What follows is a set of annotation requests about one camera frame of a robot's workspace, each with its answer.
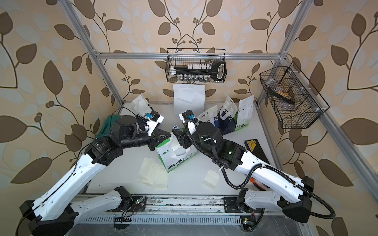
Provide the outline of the green white cool tea bag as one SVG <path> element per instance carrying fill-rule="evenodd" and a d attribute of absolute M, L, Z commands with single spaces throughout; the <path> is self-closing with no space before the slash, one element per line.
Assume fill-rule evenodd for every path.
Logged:
<path fill-rule="evenodd" d="M 197 149 L 193 145 L 184 148 L 173 134 L 159 144 L 156 151 L 168 173 L 197 154 Z"/>

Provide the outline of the blue takeaway bag white handles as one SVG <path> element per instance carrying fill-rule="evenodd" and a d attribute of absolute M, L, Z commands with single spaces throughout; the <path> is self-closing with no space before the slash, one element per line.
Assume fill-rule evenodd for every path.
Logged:
<path fill-rule="evenodd" d="M 197 119 L 201 122 L 210 122 L 214 125 L 214 127 L 218 127 L 218 106 L 215 105 L 209 108 L 208 110 L 204 111 L 202 114 L 197 116 Z"/>

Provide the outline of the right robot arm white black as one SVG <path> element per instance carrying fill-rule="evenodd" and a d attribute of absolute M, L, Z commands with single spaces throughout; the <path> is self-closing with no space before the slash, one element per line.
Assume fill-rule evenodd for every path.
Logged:
<path fill-rule="evenodd" d="M 200 121 L 191 110 L 180 113 L 179 118 L 185 132 L 180 145 L 190 143 L 220 168 L 225 182 L 240 191 L 242 208 L 281 210 L 300 223 L 307 223 L 310 216 L 336 217 L 332 206 L 313 193 L 310 177 L 297 178 L 271 166 L 242 145 L 224 139 L 219 128 Z"/>

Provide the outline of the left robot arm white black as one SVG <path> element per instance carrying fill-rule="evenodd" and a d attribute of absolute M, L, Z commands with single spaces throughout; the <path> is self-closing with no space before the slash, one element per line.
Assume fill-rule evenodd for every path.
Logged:
<path fill-rule="evenodd" d="M 64 236 L 81 220 L 108 210 L 128 211 L 140 204 L 123 187 L 104 195 L 75 202 L 88 182 L 123 155 L 126 148 L 148 146 L 150 151 L 171 134 L 158 128 L 164 117 L 152 111 L 145 116 L 121 116 L 109 122 L 106 135 L 96 138 L 76 164 L 44 195 L 25 201 L 20 210 L 32 236 Z"/>

